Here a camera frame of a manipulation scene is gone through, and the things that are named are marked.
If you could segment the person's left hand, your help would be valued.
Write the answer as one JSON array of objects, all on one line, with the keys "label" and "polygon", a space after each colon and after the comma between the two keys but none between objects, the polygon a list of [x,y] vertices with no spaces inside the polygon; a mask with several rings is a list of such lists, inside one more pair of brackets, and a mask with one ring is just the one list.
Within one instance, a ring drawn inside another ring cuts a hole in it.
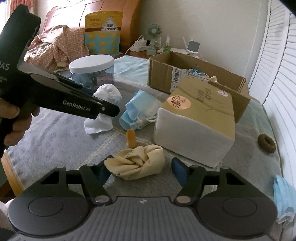
[{"label": "person's left hand", "polygon": [[[9,102],[1,99],[1,117],[2,118],[16,118],[20,109]],[[40,107],[36,107],[31,114],[25,118],[16,120],[12,125],[12,130],[4,138],[4,145],[15,146],[24,136],[25,131],[30,128],[32,116],[38,116]]]}]

